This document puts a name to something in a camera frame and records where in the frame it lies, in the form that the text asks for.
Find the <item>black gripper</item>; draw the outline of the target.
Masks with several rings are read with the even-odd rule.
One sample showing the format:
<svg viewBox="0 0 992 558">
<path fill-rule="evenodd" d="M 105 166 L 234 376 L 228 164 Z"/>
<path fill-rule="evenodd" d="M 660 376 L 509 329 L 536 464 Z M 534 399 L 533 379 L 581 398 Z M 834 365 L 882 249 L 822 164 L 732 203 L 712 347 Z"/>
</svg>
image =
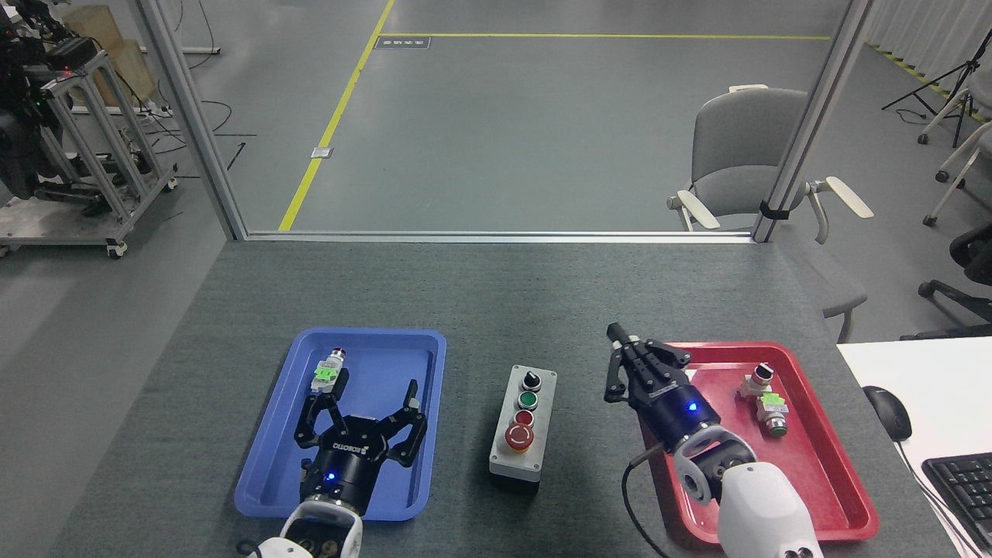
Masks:
<svg viewBox="0 0 992 558">
<path fill-rule="evenodd" d="M 688 352 L 656 340 L 634 340 L 632 343 L 619 322 L 607 325 L 606 335 L 612 353 L 604 399 L 608 403 L 629 400 L 627 385 L 620 378 L 624 364 L 632 408 L 662 445 L 663 451 L 673 452 L 705 426 L 722 423 L 722 417 L 685 374 L 685 367 L 691 361 Z"/>
<path fill-rule="evenodd" d="M 341 370 L 332 388 L 312 390 L 305 397 L 294 440 L 298 448 L 315 447 L 318 455 L 301 462 L 301 500 L 327 497 L 342 501 L 354 511 L 366 511 L 385 460 L 411 467 L 424 441 L 428 420 L 417 399 L 419 385 L 415 379 L 408 382 L 401 408 L 388 417 L 343 418 L 338 400 L 349 380 L 350 371 Z M 315 431 L 320 411 L 332 417 L 332 427 L 321 435 Z M 389 447 L 388 442 L 407 427 L 407 438 Z"/>
</svg>

